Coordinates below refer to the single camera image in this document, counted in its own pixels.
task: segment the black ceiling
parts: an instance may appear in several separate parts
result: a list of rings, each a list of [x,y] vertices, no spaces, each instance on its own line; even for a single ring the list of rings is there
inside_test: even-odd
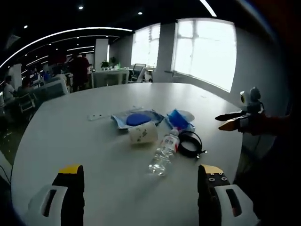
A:
[[[207,0],[218,19],[232,21],[236,26],[265,36],[264,30],[235,0]],[[2,21],[5,21],[0,36],[0,64],[27,44],[44,36],[81,27],[117,27],[133,31],[155,23],[174,22],[189,17],[211,17],[200,0],[26,0],[7,1],[2,6]],[[11,35],[20,38],[4,49]],[[49,55],[58,48],[93,46],[96,38],[109,36],[109,44],[117,37],[131,32],[115,30],[84,30],[69,32],[39,41],[24,49],[2,68],[15,63],[28,62]]]

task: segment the bottle label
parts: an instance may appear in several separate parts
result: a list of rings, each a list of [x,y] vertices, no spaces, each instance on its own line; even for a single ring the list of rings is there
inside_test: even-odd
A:
[[[164,139],[161,142],[161,146],[165,148],[169,148],[174,150],[175,152],[178,151],[179,146],[179,139],[173,137],[173,136],[165,136]]]

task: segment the paper cup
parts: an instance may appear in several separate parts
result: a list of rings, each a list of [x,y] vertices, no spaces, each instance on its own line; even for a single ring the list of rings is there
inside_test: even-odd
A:
[[[148,143],[158,140],[157,127],[152,121],[131,127],[128,129],[128,133],[132,144]]]

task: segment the white round table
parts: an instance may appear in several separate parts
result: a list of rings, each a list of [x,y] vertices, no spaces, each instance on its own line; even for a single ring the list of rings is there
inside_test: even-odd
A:
[[[156,144],[131,146],[110,115],[133,106],[162,115],[178,109],[195,116],[192,124],[208,151],[199,161],[179,153],[165,177],[148,174],[155,149],[168,132],[158,126]],[[24,216],[30,199],[52,184],[61,168],[81,164],[85,177],[85,226],[198,225],[197,174],[201,163],[221,168],[233,182],[242,134],[219,131],[215,116],[238,110],[190,84],[138,83],[85,90],[43,103],[20,142],[12,172],[12,201]]]

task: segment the water bottle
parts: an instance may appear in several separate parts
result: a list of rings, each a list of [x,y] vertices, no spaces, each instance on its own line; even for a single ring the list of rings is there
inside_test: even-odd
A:
[[[176,153],[179,145],[179,132],[172,129],[165,135],[160,146],[157,148],[155,156],[149,164],[151,173],[163,176],[166,174],[166,168],[170,165],[170,160]]]

